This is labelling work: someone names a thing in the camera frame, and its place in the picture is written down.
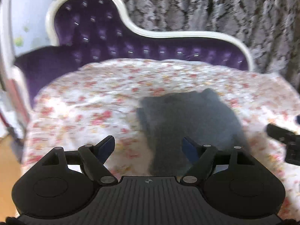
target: ribbed black plate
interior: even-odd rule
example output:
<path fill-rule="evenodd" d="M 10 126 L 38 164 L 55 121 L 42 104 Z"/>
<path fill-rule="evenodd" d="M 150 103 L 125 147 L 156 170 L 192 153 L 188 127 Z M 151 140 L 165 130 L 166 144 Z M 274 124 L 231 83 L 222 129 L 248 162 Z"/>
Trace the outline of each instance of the ribbed black plate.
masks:
<path fill-rule="evenodd" d="M 101 188 L 87 207 L 73 215 L 49 220 L 21 215 L 19 219 L 27 225 L 275 225 L 280 222 L 276 215 L 252 220 L 224 215 L 208 205 L 197 188 L 182 186 L 174 177 L 124 177 L 116 186 Z"/>

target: tufted upholstery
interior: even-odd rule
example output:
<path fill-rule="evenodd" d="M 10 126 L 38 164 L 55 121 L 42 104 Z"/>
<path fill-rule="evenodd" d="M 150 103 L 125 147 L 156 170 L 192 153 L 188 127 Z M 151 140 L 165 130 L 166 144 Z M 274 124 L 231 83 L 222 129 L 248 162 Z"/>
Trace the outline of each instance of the tufted upholstery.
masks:
<path fill-rule="evenodd" d="M 112 0 L 68 0 L 56 13 L 60 45 L 76 45 L 78 66 L 111 58 L 181 59 L 247 70 L 235 45 L 211 38 L 149 38 L 121 21 Z"/>
<path fill-rule="evenodd" d="M 224 40 L 150 38 L 132 32 L 112 0 L 68 0 L 58 9 L 54 27 L 60 46 L 37 49 L 15 61 L 26 78 L 32 107 L 39 90 L 55 78 L 111 58 L 204 61 L 248 70 L 243 52 Z"/>

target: floral blanket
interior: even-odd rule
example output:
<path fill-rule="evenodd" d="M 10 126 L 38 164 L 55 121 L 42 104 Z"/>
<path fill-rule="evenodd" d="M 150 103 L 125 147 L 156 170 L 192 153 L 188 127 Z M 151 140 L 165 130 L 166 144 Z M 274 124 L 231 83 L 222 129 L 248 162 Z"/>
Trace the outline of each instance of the floral blanket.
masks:
<path fill-rule="evenodd" d="M 212 88 L 239 117 L 252 155 L 284 184 L 281 218 L 300 219 L 300 167 L 284 162 L 285 147 L 267 137 L 275 123 L 300 133 L 296 91 L 278 75 L 260 75 L 185 61 L 115 59 L 87 64 L 44 87 L 28 126 L 23 157 L 26 172 L 53 147 L 76 150 L 108 135 L 116 148 L 105 166 L 118 178 L 147 176 L 152 153 L 137 121 L 139 99 L 170 92 Z"/>

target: sofa armrest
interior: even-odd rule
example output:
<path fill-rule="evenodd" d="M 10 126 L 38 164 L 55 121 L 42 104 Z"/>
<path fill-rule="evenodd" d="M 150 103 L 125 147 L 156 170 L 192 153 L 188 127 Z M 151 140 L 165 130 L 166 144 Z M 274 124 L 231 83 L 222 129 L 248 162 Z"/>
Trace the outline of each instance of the sofa armrest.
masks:
<path fill-rule="evenodd" d="M 34 107 L 34 97 L 41 88 L 66 73 L 76 71 L 79 62 L 72 46 L 47 46 L 28 52 L 15 59 L 14 65 L 22 72 L 20 90 L 26 108 Z"/>

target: lace curtain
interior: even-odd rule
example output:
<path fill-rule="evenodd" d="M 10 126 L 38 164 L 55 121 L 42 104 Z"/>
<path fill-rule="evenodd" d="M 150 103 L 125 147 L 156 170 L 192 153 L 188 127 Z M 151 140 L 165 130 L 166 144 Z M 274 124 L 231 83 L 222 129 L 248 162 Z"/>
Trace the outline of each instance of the lace curtain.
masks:
<path fill-rule="evenodd" d="M 250 48 L 257 72 L 278 72 L 299 89 L 300 0 L 123 1 L 133 22 L 146 30 L 235 36 Z"/>

